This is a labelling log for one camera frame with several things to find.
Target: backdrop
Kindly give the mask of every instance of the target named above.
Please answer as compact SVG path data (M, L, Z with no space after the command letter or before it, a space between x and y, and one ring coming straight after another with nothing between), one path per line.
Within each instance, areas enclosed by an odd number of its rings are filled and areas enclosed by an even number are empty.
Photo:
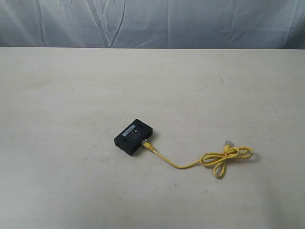
M305 0L0 0L0 46L305 48Z

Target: tabletop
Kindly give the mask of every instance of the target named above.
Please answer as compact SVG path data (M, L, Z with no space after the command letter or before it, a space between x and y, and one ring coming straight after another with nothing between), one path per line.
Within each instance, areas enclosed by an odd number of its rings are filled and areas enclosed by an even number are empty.
M0 48L0 228L305 227L305 51ZM135 118L184 165L113 139Z

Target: yellow cable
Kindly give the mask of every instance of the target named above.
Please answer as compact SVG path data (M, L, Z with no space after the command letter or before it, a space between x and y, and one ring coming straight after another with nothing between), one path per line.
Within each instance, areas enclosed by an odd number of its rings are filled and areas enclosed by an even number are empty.
M212 167L214 166L213 174L216 178L222 178L225 173L226 168L226 161L228 159L246 159L253 155L253 149L246 147L246 146L240 146L240 147L230 147L231 142L226 141L224 145L224 150L221 153L218 152L210 152L203 154L201 158L198 161L195 161L189 165L186 166L179 166L171 162L169 159L164 157L162 154L158 153L154 147L148 143L147 141L144 141L142 143L142 146L145 149L148 149L149 151L152 151L159 157L161 157L164 161L166 161L171 166L174 166L178 169L186 169L193 167L195 165L201 164L206 167ZM217 173L218 168L221 167L221 172Z

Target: label sticker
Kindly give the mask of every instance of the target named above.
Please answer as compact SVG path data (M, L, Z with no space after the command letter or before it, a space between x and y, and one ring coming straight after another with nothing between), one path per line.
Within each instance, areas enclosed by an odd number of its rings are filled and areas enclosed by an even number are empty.
M126 137L134 128L135 128L135 125L131 125L131 126L123 133L123 136Z

